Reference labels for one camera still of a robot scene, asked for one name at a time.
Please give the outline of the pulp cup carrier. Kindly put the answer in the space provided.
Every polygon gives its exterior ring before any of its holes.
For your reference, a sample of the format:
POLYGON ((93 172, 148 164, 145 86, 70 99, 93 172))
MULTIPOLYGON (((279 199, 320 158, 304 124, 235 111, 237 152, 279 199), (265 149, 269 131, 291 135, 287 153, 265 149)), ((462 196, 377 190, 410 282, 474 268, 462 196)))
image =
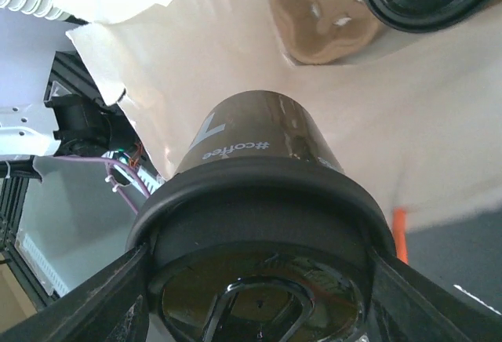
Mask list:
POLYGON ((370 45, 384 25, 364 0, 270 0, 288 54, 302 64, 329 64, 370 45))

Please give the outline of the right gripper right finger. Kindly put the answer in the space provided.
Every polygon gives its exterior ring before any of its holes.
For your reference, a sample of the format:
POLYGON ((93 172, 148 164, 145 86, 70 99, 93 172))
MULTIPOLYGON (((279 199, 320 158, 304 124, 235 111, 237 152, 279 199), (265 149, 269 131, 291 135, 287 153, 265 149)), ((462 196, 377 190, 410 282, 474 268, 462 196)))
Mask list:
POLYGON ((368 251, 373 288, 370 341, 500 341, 501 317, 461 300, 397 257, 368 251))

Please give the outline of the Cream Bear paper bag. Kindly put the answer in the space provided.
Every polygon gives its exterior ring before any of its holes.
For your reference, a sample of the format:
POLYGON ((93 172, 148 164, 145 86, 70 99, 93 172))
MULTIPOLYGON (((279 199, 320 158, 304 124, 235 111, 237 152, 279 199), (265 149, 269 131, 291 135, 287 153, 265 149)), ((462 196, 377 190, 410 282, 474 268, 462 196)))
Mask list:
POLYGON ((386 222, 403 209, 412 228, 424 229, 501 207, 501 61, 302 64, 283 45, 270 0, 171 0, 67 36, 162 185, 180 174, 216 105, 265 90, 307 110, 342 174, 386 222))

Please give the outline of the single black paper cup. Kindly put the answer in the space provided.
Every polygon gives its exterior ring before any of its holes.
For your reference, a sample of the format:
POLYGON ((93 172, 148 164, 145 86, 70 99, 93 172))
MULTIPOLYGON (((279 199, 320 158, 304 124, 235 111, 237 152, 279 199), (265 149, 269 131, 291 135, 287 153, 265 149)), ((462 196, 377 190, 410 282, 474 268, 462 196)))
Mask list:
POLYGON ((216 105, 176 172, 255 156, 293 158, 343 172, 307 110, 286 95, 265 90, 238 93, 216 105))

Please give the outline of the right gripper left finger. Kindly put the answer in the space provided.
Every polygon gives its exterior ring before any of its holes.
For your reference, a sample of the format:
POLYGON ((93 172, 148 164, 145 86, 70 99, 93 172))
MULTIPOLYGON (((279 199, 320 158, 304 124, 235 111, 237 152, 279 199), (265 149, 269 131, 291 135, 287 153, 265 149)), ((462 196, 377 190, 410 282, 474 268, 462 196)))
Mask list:
POLYGON ((36 315, 2 341, 145 341, 148 248, 138 246, 36 315))

